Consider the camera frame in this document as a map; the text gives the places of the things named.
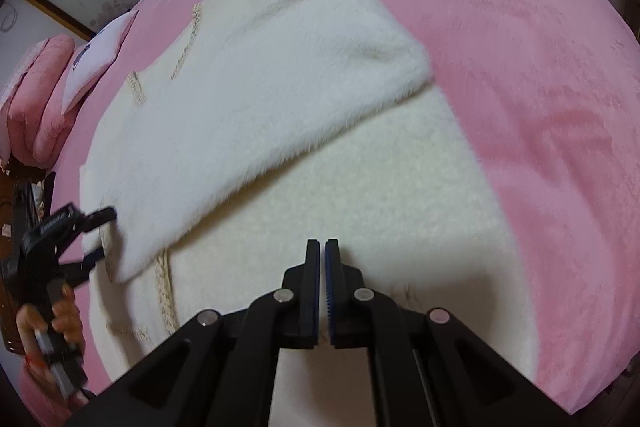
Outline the pink sleeve forearm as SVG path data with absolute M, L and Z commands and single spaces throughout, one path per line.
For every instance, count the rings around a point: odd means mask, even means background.
M 50 391 L 44 389 L 24 363 L 20 378 L 20 394 L 24 406 L 44 427 L 61 427 L 73 415 L 66 403 L 58 401 Z

